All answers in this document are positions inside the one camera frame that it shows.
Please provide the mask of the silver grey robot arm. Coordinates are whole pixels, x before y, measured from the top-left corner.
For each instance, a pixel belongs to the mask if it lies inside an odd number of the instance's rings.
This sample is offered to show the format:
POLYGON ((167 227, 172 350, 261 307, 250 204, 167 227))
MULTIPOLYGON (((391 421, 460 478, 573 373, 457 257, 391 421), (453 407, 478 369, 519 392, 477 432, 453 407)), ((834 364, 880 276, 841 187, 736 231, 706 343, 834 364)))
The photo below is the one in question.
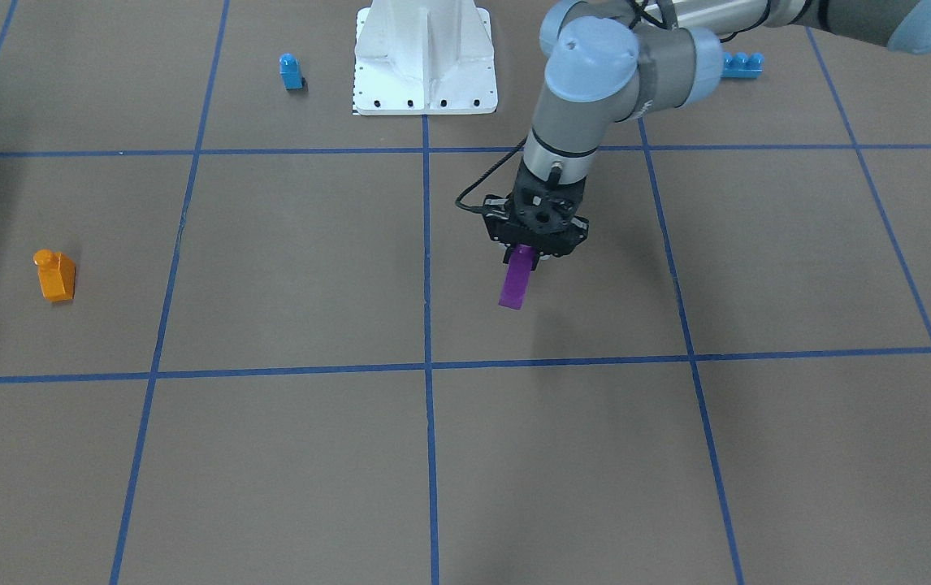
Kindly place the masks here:
POLYGON ((533 271, 589 231, 579 214, 608 127, 676 110, 717 89, 723 44, 799 25, 907 54, 931 52, 931 1, 560 1, 544 16, 543 86, 513 189, 480 215, 504 262, 533 271))

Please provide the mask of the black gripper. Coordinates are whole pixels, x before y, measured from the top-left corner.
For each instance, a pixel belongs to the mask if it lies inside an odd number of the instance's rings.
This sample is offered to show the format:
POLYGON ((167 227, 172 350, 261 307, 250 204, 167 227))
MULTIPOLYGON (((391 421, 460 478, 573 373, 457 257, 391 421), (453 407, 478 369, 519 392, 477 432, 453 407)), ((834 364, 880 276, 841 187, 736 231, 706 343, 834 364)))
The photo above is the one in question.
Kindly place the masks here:
POLYGON ((572 254, 589 236, 588 219, 578 214, 586 181, 550 183, 520 163, 513 190, 485 197, 485 226, 496 243, 525 245, 541 256, 572 254))

